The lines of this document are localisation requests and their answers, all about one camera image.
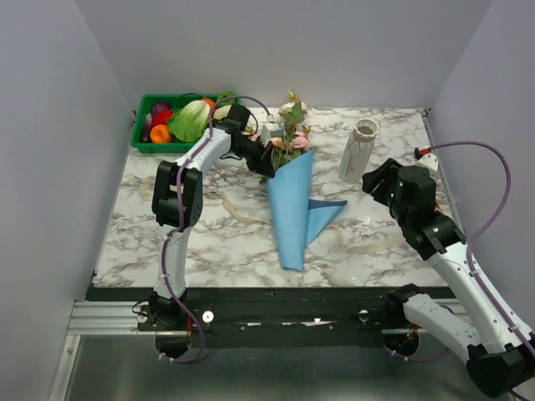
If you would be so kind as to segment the pink rose stem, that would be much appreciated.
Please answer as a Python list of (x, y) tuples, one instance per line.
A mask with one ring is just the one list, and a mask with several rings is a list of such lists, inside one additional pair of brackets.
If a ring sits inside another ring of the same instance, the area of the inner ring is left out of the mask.
[[(260, 131), (256, 134), (249, 135), (247, 139), (252, 140), (252, 141), (260, 140), (261, 130), (262, 129), (260, 129)], [(273, 147), (272, 163), (273, 163), (273, 167), (276, 173), (276, 171), (281, 166), (286, 164), (286, 161), (284, 161), (283, 158), (285, 157), (285, 153), (289, 151), (289, 144), (287, 142), (285, 131), (284, 131), (284, 136), (282, 138), (273, 138), (271, 139), (268, 145), (271, 145)]]
[(310, 127), (305, 124), (302, 124), (299, 129), (295, 129), (290, 140), (291, 150), (301, 150), (302, 152), (309, 151), (311, 148), (309, 133)]

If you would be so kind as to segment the blue wrapping paper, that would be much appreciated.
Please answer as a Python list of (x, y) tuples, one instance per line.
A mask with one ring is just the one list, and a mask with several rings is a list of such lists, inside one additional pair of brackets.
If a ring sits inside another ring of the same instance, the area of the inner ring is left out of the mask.
[(346, 207), (345, 200), (310, 197), (314, 152), (310, 150), (279, 168), (267, 181), (280, 265), (300, 272), (305, 249)]

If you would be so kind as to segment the cream rose stem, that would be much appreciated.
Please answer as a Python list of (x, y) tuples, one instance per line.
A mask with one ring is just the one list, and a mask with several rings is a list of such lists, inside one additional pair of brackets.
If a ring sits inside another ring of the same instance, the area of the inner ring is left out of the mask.
[(308, 106), (294, 91), (290, 91), (288, 102), (280, 107), (278, 114), (285, 125), (301, 124), (308, 115)]

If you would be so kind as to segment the cream ribbon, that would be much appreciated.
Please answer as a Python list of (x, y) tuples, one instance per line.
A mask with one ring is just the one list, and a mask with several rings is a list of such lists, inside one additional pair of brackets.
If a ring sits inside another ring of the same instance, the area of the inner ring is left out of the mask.
[[(271, 221), (265, 219), (254, 219), (246, 216), (241, 216), (235, 205), (228, 200), (226, 194), (220, 190), (209, 190), (209, 195), (216, 195), (222, 200), (222, 206), (235, 220), (239, 221), (245, 226), (250, 225), (271, 225)], [(340, 251), (348, 254), (366, 255), (383, 251), (393, 247), (401, 246), (405, 239), (402, 236), (393, 236), (383, 241), (374, 241), (368, 244), (360, 244), (355, 246), (346, 246), (342, 237), (342, 232), (338, 227), (328, 226), (326, 231), (331, 231), (334, 234), (334, 247)]]

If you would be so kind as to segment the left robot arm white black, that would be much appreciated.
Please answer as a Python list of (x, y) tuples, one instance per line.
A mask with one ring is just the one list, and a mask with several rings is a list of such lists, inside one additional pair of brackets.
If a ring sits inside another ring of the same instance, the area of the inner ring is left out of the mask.
[(275, 175), (268, 146), (244, 134), (250, 117), (245, 106), (232, 104), (227, 116), (209, 120), (201, 139), (178, 161), (158, 165), (151, 209), (163, 237), (149, 311), (168, 330), (179, 328), (189, 317), (186, 254), (192, 228), (202, 213), (203, 175), (229, 152), (244, 159), (253, 173), (268, 178)]

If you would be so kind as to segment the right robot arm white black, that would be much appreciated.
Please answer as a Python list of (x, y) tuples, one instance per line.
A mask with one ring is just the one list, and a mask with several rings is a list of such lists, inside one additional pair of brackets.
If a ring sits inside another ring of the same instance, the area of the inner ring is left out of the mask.
[(464, 322), (409, 284), (389, 294), (386, 321), (425, 329), (465, 364), (472, 382), (490, 398), (533, 378), (533, 329), (469, 254), (458, 225), (436, 209), (436, 182), (428, 169), (388, 159), (364, 174), (362, 189), (388, 207), (406, 242), (447, 283), (470, 319)]

